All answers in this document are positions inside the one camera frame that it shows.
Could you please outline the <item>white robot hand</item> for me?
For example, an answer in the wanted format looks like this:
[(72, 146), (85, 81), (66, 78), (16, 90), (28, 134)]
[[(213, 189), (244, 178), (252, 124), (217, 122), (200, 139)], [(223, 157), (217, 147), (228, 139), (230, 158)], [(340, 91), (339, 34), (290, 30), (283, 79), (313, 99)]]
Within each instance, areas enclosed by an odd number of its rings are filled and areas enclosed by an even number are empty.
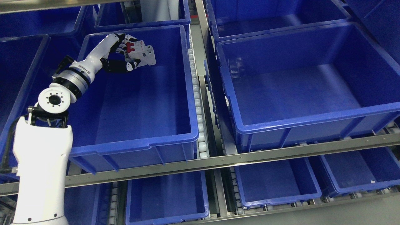
[(82, 69), (87, 75), (95, 75), (101, 68), (107, 73), (129, 73), (137, 68), (140, 59), (132, 62), (124, 60), (106, 59), (110, 53), (142, 53), (146, 50), (143, 40), (138, 40), (132, 35), (120, 33), (109, 34), (101, 40), (87, 57), (71, 64), (71, 67)]

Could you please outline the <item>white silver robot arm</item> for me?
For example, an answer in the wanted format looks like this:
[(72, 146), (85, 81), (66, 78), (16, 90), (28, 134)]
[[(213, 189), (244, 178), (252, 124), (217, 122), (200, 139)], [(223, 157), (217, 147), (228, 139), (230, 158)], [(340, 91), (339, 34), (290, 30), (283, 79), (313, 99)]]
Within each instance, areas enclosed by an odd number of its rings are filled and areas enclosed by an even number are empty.
[(13, 225), (67, 225), (65, 179), (73, 145), (68, 108), (89, 89), (95, 75), (129, 73), (155, 65), (153, 46), (125, 34), (111, 33), (83, 60), (65, 56), (49, 87), (38, 95), (27, 114), (9, 129), (1, 172), (19, 177)]

